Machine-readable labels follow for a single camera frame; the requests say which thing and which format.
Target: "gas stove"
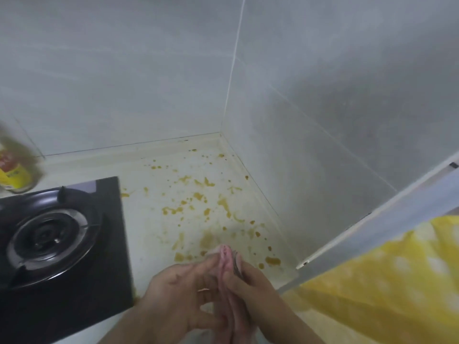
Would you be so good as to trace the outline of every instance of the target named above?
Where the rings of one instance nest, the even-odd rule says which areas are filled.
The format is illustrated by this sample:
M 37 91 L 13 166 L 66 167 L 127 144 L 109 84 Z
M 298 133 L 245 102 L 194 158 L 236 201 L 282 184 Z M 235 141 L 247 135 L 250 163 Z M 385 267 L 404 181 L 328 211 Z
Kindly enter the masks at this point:
M 133 305 L 117 177 L 0 199 L 0 342 L 49 344 Z

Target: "hand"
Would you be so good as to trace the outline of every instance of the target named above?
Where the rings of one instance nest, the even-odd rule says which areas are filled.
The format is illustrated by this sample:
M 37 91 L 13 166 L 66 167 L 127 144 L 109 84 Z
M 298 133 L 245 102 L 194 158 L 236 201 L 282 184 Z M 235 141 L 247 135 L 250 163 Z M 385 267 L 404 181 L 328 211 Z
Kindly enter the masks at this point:
M 266 339 L 275 344 L 323 343 L 322 340 L 289 308 L 269 280 L 257 268 L 242 262 L 247 281 L 226 272 L 226 287 L 246 303 L 252 320 Z
M 140 302 L 100 342 L 176 344 L 189 331 L 224 328 L 225 319 L 200 310 L 219 299 L 217 281 L 208 275 L 219 261 L 174 265 L 155 275 Z

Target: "kitchen counter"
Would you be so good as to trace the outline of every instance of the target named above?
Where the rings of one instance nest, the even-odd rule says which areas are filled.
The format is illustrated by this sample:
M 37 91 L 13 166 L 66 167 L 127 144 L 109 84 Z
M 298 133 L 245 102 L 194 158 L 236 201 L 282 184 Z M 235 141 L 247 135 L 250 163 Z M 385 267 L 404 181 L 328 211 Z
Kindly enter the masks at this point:
M 237 249 L 276 288 L 296 277 L 281 224 L 219 134 L 48 156 L 34 190 L 118 176 L 135 296 L 174 263 L 199 261 L 220 243 Z M 96 343 L 121 317 L 59 343 Z

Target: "yellow curtain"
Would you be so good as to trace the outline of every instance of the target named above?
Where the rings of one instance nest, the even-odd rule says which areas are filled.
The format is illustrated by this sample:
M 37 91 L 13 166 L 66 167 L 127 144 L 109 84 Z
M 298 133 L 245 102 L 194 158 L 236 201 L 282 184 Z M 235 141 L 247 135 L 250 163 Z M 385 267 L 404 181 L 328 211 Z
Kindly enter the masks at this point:
M 423 223 L 290 290 L 297 312 L 311 306 L 380 343 L 459 343 L 459 216 Z

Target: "yellow label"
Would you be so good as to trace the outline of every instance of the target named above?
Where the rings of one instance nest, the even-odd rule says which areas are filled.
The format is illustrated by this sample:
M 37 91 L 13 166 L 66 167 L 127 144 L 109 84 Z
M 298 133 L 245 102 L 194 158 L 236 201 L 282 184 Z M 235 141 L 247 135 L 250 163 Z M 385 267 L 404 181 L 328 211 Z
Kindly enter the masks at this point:
M 21 189 L 31 181 L 30 174 L 20 164 L 8 172 L 0 169 L 0 185 L 5 189 Z

